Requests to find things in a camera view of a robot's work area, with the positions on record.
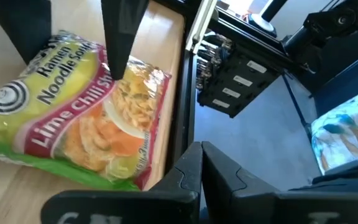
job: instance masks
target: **floor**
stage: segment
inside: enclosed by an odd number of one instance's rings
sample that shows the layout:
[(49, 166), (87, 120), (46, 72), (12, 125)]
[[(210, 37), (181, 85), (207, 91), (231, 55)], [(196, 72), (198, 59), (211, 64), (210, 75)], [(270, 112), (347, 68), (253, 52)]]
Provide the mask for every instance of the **floor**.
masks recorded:
[[(289, 81), (306, 121), (316, 119), (307, 90)], [(279, 190), (308, 185), (313, 177), (321, 175), (282, 77), (234, 119), (197, 105), (195, 141), (213, 143)]]

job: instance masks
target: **ramen noodle soup package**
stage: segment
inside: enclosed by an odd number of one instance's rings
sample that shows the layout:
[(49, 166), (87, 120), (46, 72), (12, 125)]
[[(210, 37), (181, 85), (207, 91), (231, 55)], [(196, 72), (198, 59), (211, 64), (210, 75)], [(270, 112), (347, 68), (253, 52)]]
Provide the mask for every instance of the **ramen noodle soup package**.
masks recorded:
[(0, 160), (98, 189), (142, 189), (168, 80), (130, 57), (115, 82), (102, 45), (61, 31), (0, 87)]

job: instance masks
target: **wooden surface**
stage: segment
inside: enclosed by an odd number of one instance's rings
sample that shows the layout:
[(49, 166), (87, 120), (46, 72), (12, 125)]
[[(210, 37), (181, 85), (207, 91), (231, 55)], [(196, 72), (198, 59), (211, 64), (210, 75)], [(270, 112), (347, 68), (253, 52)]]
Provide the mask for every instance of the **wooden surface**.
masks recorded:
[[(53, 33), (59, 29), (104, 43), (103, 21), (98, 0), (53, 0)], [(131, 55), (172, 74), (160, 117), (150, 188), (163, 176), (173, 99), (177, 81), (183, 17), (151, 2)], [(0, 27), (0, 85), (14, 79), (25, 67), (20, 55)], [(39, 223), (43, 203), (68, 189), (87, 189), (74, 181), (31, 167), (0, 162), (0, 223)]]

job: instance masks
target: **bowl logo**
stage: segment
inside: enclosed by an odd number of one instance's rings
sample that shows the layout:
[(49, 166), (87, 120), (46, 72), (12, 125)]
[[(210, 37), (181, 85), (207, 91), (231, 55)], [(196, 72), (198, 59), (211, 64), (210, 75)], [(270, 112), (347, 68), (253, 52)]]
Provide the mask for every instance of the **bowl logo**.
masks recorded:
[(29, 102), (29, 90), (20, 80), (14, 80), (0, 88), (0, 114), (20, 111)]

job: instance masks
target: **colorful fabric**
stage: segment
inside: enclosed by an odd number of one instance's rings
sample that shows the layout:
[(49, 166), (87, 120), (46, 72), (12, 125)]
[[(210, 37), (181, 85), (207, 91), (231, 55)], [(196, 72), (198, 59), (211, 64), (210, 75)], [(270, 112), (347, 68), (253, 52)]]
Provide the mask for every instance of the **colorful fabric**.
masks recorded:
[(321, 172), (358, 159), (358, 95), (311, 125), (311, 146)]

